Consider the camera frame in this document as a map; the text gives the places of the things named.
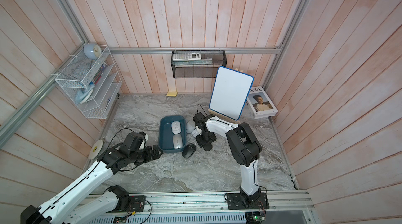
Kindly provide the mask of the black Lecoo mouse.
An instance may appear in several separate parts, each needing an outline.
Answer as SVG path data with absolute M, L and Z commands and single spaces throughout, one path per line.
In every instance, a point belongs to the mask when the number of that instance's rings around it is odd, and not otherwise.
M 193 143 L 188 144 L 182 151 L 182 157 L 189 159 L 196 151 L 196 146 Z

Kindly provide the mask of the silver slim mouse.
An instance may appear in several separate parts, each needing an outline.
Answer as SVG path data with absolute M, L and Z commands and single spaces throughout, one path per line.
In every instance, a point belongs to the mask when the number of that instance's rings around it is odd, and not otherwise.
M 181 134 L 174 134 L 173 135 L 173 147 L 174 147 L 174 149 L 183 148 L 183 139 L 182 139 Z

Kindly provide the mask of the white ribbed Lecoo mouse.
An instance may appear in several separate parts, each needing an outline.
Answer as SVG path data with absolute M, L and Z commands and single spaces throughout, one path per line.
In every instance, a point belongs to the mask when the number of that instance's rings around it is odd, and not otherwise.
M 181 123 L 179 122 L 179 121 L 173 121 L 172 123 L 171 123 L 171 129 L 172 129 L 172 133 L 174 134 L 174 135 L 176 135 L 176 134 L 180 134 L 181 133 L 181 131 L 182 131 L 182 128 L 181 128 Z

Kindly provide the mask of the teal plastic storage box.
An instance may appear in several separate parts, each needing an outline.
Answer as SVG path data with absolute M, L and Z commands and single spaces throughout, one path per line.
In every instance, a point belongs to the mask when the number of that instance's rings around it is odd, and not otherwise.
M 173 121 L 179 121 L 181 123 L 181 136 L 183 139 L 183 148 L 174 149 L 173 147 L 173 133 L 171 129 L 171 123 Z M 159 129 L 159 146 L 166 153 L 177 153 L 182 152 L 186 145 L 186 131 L 185 131 L 185 118 L 181 115 L 171 115 L 166 116 L 160 120 L 160 129 Z

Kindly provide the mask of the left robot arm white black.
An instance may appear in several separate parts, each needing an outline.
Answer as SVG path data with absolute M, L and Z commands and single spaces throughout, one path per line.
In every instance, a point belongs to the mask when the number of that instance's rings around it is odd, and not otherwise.
M 110 212 L 127 212 L 143 208 L 143 200 L 134 201 L 121 186 L 110 186 L 100 197 L 81 206 L 80 203 L 99 185 L 117 172 L 125 172 L 126 166 L 159 159 L 163 150 L 147 146 L 148 135 L 130 133 L 124 142 L 104 151 L 87 171 L 59 194 L 39 207 L 28 206 L 21 213 L 22 224 L 86 224 L 98 216 Z

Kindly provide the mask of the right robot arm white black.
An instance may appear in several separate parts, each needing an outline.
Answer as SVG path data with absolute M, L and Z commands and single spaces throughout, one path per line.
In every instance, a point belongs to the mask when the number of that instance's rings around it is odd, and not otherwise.
M 255 202 L 261 194 L 257 186 L 257 165 L 262 147 L 249 124 L 230 123 L 202 113 L 195 114 L 193 121 L 195 139 L 205 151 L 212 149 L 217 135 L 228 141 L 231 154 L 241 168 L 240 195 L 249 203 Z

